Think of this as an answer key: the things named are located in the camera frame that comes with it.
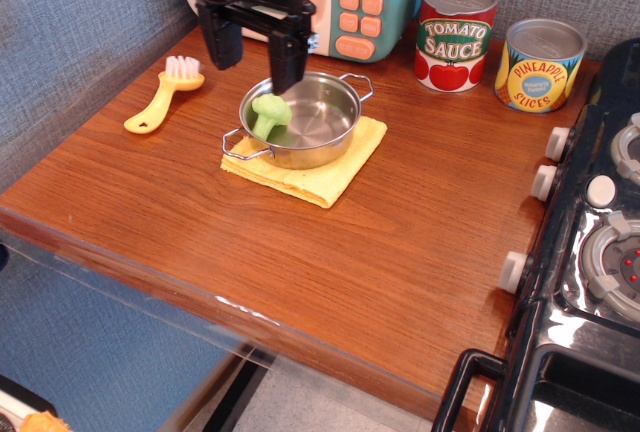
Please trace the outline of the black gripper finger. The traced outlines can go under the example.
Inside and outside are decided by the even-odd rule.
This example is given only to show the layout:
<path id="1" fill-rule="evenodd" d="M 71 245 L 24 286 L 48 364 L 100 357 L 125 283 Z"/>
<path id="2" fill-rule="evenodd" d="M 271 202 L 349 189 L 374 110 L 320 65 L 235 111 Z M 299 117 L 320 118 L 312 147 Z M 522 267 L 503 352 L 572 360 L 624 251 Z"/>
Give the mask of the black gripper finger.
<path id="1" fill-rule="evenodd" d="M 235 66 L 243 55 L 241 26 L 228 17 L 223 7 L 197 1 L 196 8 L 212 63 L 219 70 Z"/>
<path id="2" fill-rule="evenodd" d="M 272 92 L 281 95 L 304 76 L 313 32 L 272 31 L 268 36 Z"/>

